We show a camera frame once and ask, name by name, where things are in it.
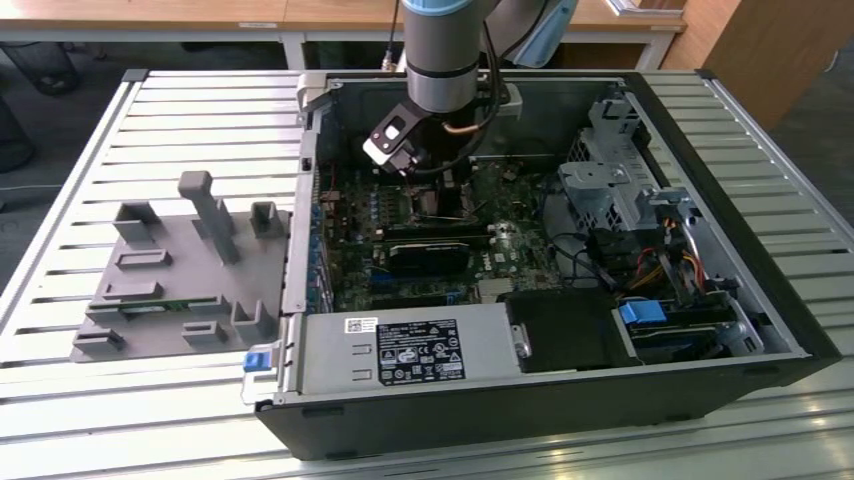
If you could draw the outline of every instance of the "black cable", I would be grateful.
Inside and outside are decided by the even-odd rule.
[[[401,10],[401,0],[396,0],[396,14],[392,17],[392,32],[389,33],[389,47],[386,52],[392,53],[392,48],[396,43],[396,29],[398,28],[398,11]]]
[[[585,267],[590,271],[590,273],[593,273],[597,276],[597,278],[602,281],[602,283],[605,283],[612,288],[612,290],[617,290],[618,288],[617,281],[612,278],[608,272],[605,272],[601,268],[598,268],[593,263],[589,263],[578,258],[577,255],[581,252],[585,252],[585,250],[580,250],[580,252],[577,252],[577,254],[573,255],[557,243],[552,242],[552,246],[554,247],[556,252],[558,252],[572,262],[574,262],[574,265],[577,264]]]
[[[534,19],[534,23],[532,23],[532,26],[529,27],[529,31],[525,32],[525,35],[522,35],[522,37],[520,37],[520,40],[517,40],[513,45],[510,45],[510,47],[508,47],[508,50],[505,50],[505,53],[502,53],[502,55],[498,57],[500,63],[505,61],[505,59],[508,58],[508,55],[510,55],[510,52],[513,52],[517,48],[520,48],[520,45],[522,45],[528,39],[532,37],[532,35],[534,34],[534,30],[537,30],[537,26],[540,25],[540,21],[544,19],[544,15],[546,15],[546,7],[549,7],[549,2],[550,0],[544,0],[544,6],[540,9],[540,13],[537,14],[537,18]]]
[[[501,62],[496,55],[496,43],[493,43],[493,35],[490,34],[490,26],[486,22],[484,22],[484,36],[486,37],[486,58],[490,64],[490,94],[492,94],[492,104],[490,111],[486,115],[484,121],[478,124],[478,130],[484,130],[496,117],[498,116],[498,111],[502,106],[502,73],[500,70]]]
[[[428,170],[413,170],[413,176],[416,177],[426,177],[430,175],[437,175],[442,172],[445,172],[446,170],[450,170],[452,168],[454,168],[457,166],[457,164],[460,162],[462,162],[466,158],[469,158],[472,156],[473,153],[476,153],[476,151],[478,150],[478,148],[481,148],[481,144],[484,143],[484,140],[486,140],[486,132],[485,131],[480,131],[478,133],[476,133],[476,136],[472,138],[472,140],[469,141],[469,143],[466,144],[466,146],[464,147],[464,149],[461,150],[457,159],[454,159],[453,162],[446,163],[445,165],[437,167],[437,168],[430,168]]]

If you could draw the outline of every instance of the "yellow wire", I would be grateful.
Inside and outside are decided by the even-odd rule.
[[[644,277],[641,280],[638,280],[634,285],[629,288],[629,290],[634,290],[636,288],[638,288],[640,286],[648,284],[649,282],[652,282],[656,277],[659,277],[659,275],[663,273],[664,269],[663,266],[660,265],[659,267],[656,267],[653,269],[653,271],[646,275],[646,277]]]

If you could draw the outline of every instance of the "warning label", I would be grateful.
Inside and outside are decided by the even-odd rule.
[[[386,386],[466,378],[454,319],[377,325],[377,349]]]

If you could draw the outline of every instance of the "floor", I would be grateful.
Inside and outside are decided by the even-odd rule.
[[[0,288],[51,207],[58,188],[3,191],[22,185],[62,185],[86,146],[122,75],[129,68],[285,68],[277,44],[218,45],[195,51],[179,44],[105,44],[105,60],[78,48],[73,53],[82,86],[61,97],[39,94],[0,54],[0,95],[38,147],[34,161],[0,174]],[[854,41],[840,52],[836,68],[816,81],[780,127],[775,139],[837,206],[854,219]]]

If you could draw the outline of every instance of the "metal table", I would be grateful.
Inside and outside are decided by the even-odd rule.
[[[190,213],[177,182],[205,168],[232,211],[262,198],[293,203],[298,73],[151,72],[119,87],[0,299],[0,478],[717,479],[854,468],[852,228],[717,81],[693,72],[646,77],[847,355],[841,363],[699,421],[301,462],[241,401],[242,353],[67,361],[122,201],[153,199],[161,215]]]

